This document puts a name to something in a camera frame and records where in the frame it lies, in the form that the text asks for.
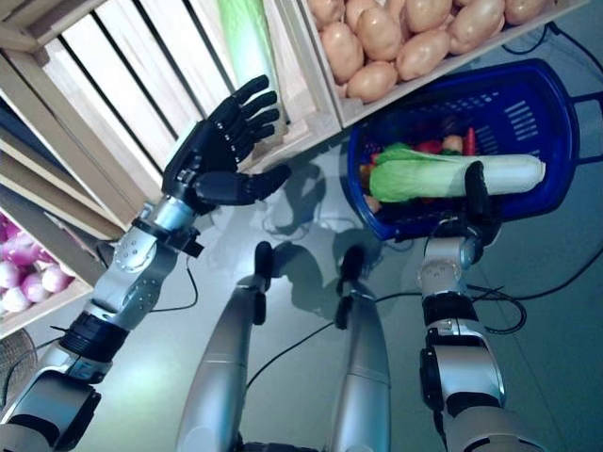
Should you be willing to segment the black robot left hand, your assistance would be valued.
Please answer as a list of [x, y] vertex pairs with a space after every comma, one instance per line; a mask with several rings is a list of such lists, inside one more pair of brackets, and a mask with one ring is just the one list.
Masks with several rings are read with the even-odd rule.
[[223, 100], [178, 147], [163, 173], [163, 195], [203, 214], [214, 206], [250, 205], [276, 192], [290, 177], [289, 166], [257, 174], [238, 169], [260, 141], [275, 134], [276, 103], [264, 74]]

